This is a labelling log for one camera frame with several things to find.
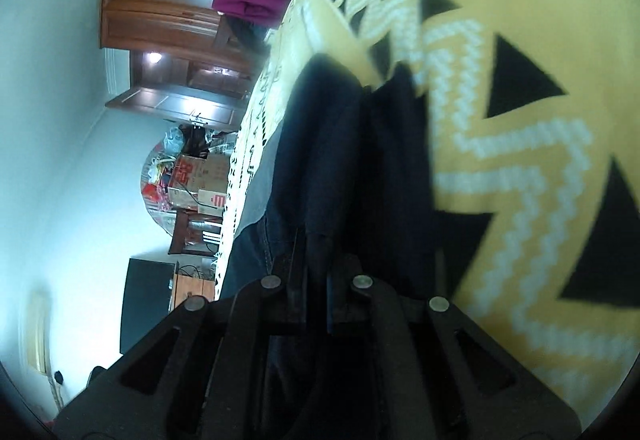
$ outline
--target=black garment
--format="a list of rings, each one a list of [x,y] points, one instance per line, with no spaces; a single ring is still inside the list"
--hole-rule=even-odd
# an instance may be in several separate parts
[[[258,56],[266,56],[269,53],[269,46],[264,43],[264,37],[268,30],[266,27],[256,26],[251,22],[234,16],[226,16],[226,22],[244,48]]]
[[[364,272],[398,292],[433,295],[436,224],[424,99],[415,98],[405,66],[379,90],[364,93],[350,72],[315,56],[294,85],[274,162],[261,162],[254,176],[273,166],[264,215],[234,240],[221,297],[271,273],[274,259],[291,254],[301,226],[311,330],[326,326],[326,276],[343,250],[359,255]],[[265,438],[281,438],[290,428],[295,434],[286,438],[375,438],[367,419],[375,402],[365,381],[353,379],[345,389],[348,373],[363,373],[362,350],[349,362],[347,352],[354,351],[354,344],[322,334],[271,338]],[[345,409],[360,419],[338,420]]]
[[[270,272],[273,258],[290,253],[299,226],[340,235],[356,176],[361,100],[356,78],[325,56],[302,71],[282,122],[265,214],[234,240],[222,298]]]
[[[340,245],[402,295],[433,295],[437,235],[425,112],[404,65],[364,94],[350,72],[314,57],[289,99],[264,216],[234,240],[221,297],[270,273],[299,226],[308,243],[322,242],[322,257]]]

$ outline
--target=wooden wardrobe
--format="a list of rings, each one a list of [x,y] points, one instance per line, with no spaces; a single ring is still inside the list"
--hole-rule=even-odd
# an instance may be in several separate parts
[[[102,0],[103,47],[160,52],[257,75],[212,0]]]

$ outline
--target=white wall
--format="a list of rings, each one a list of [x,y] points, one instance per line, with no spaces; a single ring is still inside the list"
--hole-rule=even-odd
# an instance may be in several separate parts
[[[0,359],[11,376],[21,284],[38,277],[52,202],[103,103],[97,13],[98,0],[0,0]]]
[[[169,123],[104,112],[98,2],[0,0],[0,360],[45,419],[56,413],[48,383],[20,349],[30,290],[50,295],[50,360],[68,400],[119,357],[129,257],[163,257],[170,240],[140,196],[142,163]],[[120,88],[128,65],[115,57]]]
[[[106,111],[56,201],[39,269],[53,298],[51,364],[65,377],[67,398],[84,388],[94,366],[120,357],[129,258],[168,249],[170,237],[146,213],[140,172],[169,125]]]

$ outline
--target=electrical cable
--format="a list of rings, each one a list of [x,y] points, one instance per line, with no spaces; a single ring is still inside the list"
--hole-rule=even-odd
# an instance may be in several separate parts
[[[191,276],[191,274],[188,273],[185,267],[191,267],[194,270],[194,272],[198,273],[198,279],[204,279],[202,272],[195,265],[181,265],[180,268],[178,269],[178,273],[180,273],[180,271],[184,271],[185,276],[195,277],[195,276]]]
[[[203,204],[202,202],[199,202],[198,199],[196,197],[194,197],[193,193],[191,191],[189,191],[187,189],[187,186],[185,186],[182,182],[180,182],[177,178],[174,179],[178,184],[180,184],[180,187],[183,188],[187,193],[189,193],[189,196],[191,198],[193,198],[193,201],[196,202],[197,205],[202,206],[202,207],[209,207],[211,209],[220,209],[219,207],[216,207],[215,205],[207,205],[207,204]]]

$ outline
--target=bed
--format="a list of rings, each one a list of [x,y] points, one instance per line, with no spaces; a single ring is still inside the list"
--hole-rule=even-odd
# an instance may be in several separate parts
[[[640,0],[292,0],[270,43],[232,157],[218,290],[309,58],[374,88],[406,62],[436,207],[459,216],[456,236],[476,230],[454,302],[591,424],[640,351]]]

